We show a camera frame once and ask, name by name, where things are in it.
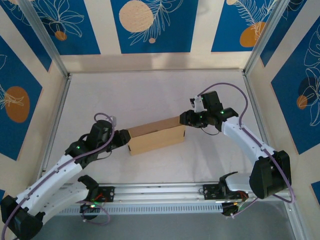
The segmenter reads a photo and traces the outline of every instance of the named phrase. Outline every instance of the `cable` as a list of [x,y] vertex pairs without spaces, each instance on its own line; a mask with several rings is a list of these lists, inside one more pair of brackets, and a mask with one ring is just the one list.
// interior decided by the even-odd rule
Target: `cable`
[[109,153],[109,155],[108,155],[108,156],[98,158],[97,160],[107,159],[108,157],[110,157],[110,156],[111,156],[111,154],[112,154],[112,150],[110,151],[110,153]]
[[79,141],[82,141],[85,137],[87,137],[89,135],[89,133],[83,134],[80,138]]
[[[244,100],[245,100],[245,107],[244,107],[244,110],[243,112],[241,113],[240,117],[239,117],[239,126],[241,127],[241,129],[261,148],[262,145],[261,143],[250,133],[248,132],[244,127],[242,127],[242,118],[244,117],[244,114],[245,112],[247,111],[248,109],[248,106],[249,106],[249,101],[248,101],[248,98],[245,94],[244,91],[241,90],[241,88],[239,88],[238,86],[232,84],[232,83],[228,83],[228,82],[218,82],[218,83],[215,83],[215,84],[212,84],[211,86],[207,87],[205,90],[203,90],[202,92],[200,92],[197,96],[199,97],[201,94],[205,93],[206,91],[208,91],[209,89],[215,87],[215,86],[218,86],[218,85],[227,85],[227,86],[231,86],[231,87],[234,87],[236,88],[244,97]],[[290,204],[293,204],[296,200],[296,195],[294,193],[294,190],[293,188],[291,187],[290,185],[290,182],[289,180],[287,179],[284,171],[281,169],[281,167],[279,166],[279,164],[277,163],[277,161],[275,160],[275,158],[272,156],[271,153],[269,153],[266,149],[263,149],[263,151],[268,155],[268,157],[272,160],[273,164],[275,165],[275,167],[278,169],[278,171],[280,172],[286,186],[288,187],[289,189],[289,192],[290,192],[290,195],[291,195],[291,200],[287,200],[281,196],[278,196],[277,194],[274,194],[273,196],[275,196],[276,198],[278,199],[281,199],[287,203],[290,203]],[[234,214],[232,217],[235,217],[236,215],[238,215],[239,213],[242,213],[244,210],[246,210],[247,208],[249,208],[252,204],[254,204],[256,201],[257,201],[258,198],[256,198],[255,200],[253,200],[245,209],[243,209],[242,211]]]
[[218,131],[217,133],[215,133],[215,134],[212,134],[212,133],[208,133],[208,132],[206,132],[202,127],[201,127],[201,130],[205,133],[205,134],[208,134],[208,135],[210,135],[210,136],[216,136],[216,135],[218,135],[220,132]]
[[89,224],[93,224],[93,225],[97,225],[97,226],[105,226],[107,225],[109,222],[110,222],[110,215],[109,213],[107,212],[107,210],[105,210],[102,206],[98,205],[98,204],[95,204],[94,202],[91,202],[91,201],[78,201],[77,204],[89,204],[89,205],[95,205],[97,206],[99,209],[101,209],[108,217],[108,220],[105,221],[105,222],[93,222],[93,221],[90,221],[90,220],[87,220],[85,219],[85,211],[82,212],[82,219],[85,223],[89,223]]
[[245,196],[244,196],[243,192],[242,191],[237,191],[237,192],[240,194],[241,201],[244,202]]
[[249,203],[248,206],[245,207],[245,209],[241,210],[241,211],[238,211],[237,213],[235,214],[231,214],[230,216],[226,216],[227,219],[229,218],[234,218],[236,216],[238,216],[240,213],[242,213],[244,210],[246,210],[247,208],[250,208],[256,201],[258,200],[258,198],[255,198],[252,202]]
[[198,193],[199,193],[200,195],[205,195],[205,193],[204,193],[204,188],[203,188],[203,187],[200,187],[199,190],[198,190]]
[[[92,151],[89,151],[89,152],[86,152],[86,153],[83,153],[79,156],[76,156],[72,159],[70,159],[69,161],[66,161],[64,164],[62,164],[61,166],[59,166],[57,168],[57,170],[61,170],[62,168],[64,168],[65,166],[67,166],[68,164],[70,163],[73,163],[74,161],[76,161],[77,159],[80,159],[80,158],[83,158],[83,157],[86,157],[88,155],[91,155],[91,154],[94,154],[102,149],[104,149],[112,140],[112,138],[114,137],[115,135],[115,126],[114,126],[114,123],[111,119],[111,117],[109,117],[107,114],[103,113],[103,112],[98,112],[94,115],[94,120],[96,120],[96,117],[99,116],[99,115],[103,115],[105,116],[109,122],[111,123],[112,125],[112,132],[111,132],[111,136],[110,138],[108,139],[108,141],[102,145],[101,147],[98,147],[97,149],[95,150],[92,150]],[[2,233],[1,233],[1,240],[5,240],[5,235],[6,235],[6,230],[8,228],[8,225],[10,223],[10,221],[12,220],[12,218],[14,217],[14,215],[16,214],[16,212],[18,211],[18,209],[29,199],[29,197],[40,187],[42,186],[49,178],[51,178],[55,173],[57,173],[56,171],[52,171],[50,174],[48,174],[44,179],[42,179],[42,181],[40,183],[38,183],[27,195],[26,197],[24,197],[21,202],[15,207],[15,209],[11,212],[10,216],[8,217],[8,219],[5,221],[5,224],[3,226],[3,229],[2,229]]]

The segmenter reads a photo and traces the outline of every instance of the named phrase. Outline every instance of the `blue panel with leaf drawing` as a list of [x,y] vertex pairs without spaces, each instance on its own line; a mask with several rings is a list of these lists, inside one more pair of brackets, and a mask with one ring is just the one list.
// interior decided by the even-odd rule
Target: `blue panel with leaf drawing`
[[23,36],[27,44],[30,46],[39,61],[42,63],[43,67],[48,71],[52,60],[41,44],[40,40],[36,36],[35,32],[31,28],[28,20],[25,18],[18,5],[15,3],[16,1],[12,0],[0,0],[0,5],[3,10],[11,19],[11,21]]
[[212,52],[251,51],[277,0],[225,0]]
[[282,39],[286,35],[287,31],[295,21],[296,17],[300,13],[300,10],[305,5],[307,0],[291,0],[286,7],[282,17],[276,25],[269,41],[266,43],[260,58],[264,66],[267,65],[270,58],[276,51],[277,47],[281,43]]
[[0,154],[18,159],[42,86],[0,37]]
[[320,17],[271,82],[299,154],[320,143]]
[[[16,6],[11,11],[11,19],[16,18],[14,23],[20,26],[18,30],[22,35],[25,31],[32,31],[19,7],[11,3],[12,0],[0,1]],[[100,54],[84,0],[33,0],[31,4],[61,55]]]
[[123,54],[189,53],[198,0],[111,0]]

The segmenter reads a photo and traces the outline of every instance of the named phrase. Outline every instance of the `orange circle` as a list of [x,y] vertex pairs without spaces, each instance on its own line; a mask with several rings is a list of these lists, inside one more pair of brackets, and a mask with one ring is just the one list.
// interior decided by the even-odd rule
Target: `orange circle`
[[257,22],[255,25],[249,26],[244,30],[240,37],[241,46],[245,48],[254,47],[265,25],[265,22]]
[[6,91],[4,99],[8,101],[5,104],[6,114],[12,121],[20,124],[27,120],[30,111],[30,100],[26,90],[20,86],[12,86]]
[[154,39],[153,37],[149,39],[149,43],[154,44],[156,42],[156,39]]
[[308,105],[307,97],[304,95],[299,96],[298,99],[296,100],[296,104],[298,108],[300,108],[301,110],[305,109]]
[[60,41],[67,40],[67,34],[65,34],[63,31],[56,31],[54,36]]

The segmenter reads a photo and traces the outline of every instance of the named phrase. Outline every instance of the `cardboard box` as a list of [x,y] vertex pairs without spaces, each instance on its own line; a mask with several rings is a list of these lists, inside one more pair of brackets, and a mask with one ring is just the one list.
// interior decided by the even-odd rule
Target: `cardboard box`
[[128,147],[133,156],[182,143],[185,140],[186,126],[179,123],[177,116],[132,127],[128,131],[131,136]]

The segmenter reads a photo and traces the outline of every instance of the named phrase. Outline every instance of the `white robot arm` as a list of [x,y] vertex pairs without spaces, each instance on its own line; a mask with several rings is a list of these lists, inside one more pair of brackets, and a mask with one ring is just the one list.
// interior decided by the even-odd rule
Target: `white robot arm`
[[194,110],[180,115],[180,123],[195,128],[215,126],[230,137],[247,155],[253,165],[251,173],[232,172],[219,180],[212,195],[233,198],[237,191],[253,192],[264,199],[291,187],[290,158],[285,151],[275,151],[245,126],[232,108],[223,108],[216,91],[190,99]]
[[2,239],[6,227],[9,227],[20,240],[30,240],[49,219],[69,205],[99,196],[102,188],[88,175],[81,176],[78,182],[65,189],[59,189],[88,164],[99,160],[100,153],[111,152],[129,142],[129,132],[115,131],[114,121],[106,117],[109,121],[96,121],[90,133],[73,142],[57,164],[32,186],[15,198],[8,195],[1,201],[2,221],[5,223]]

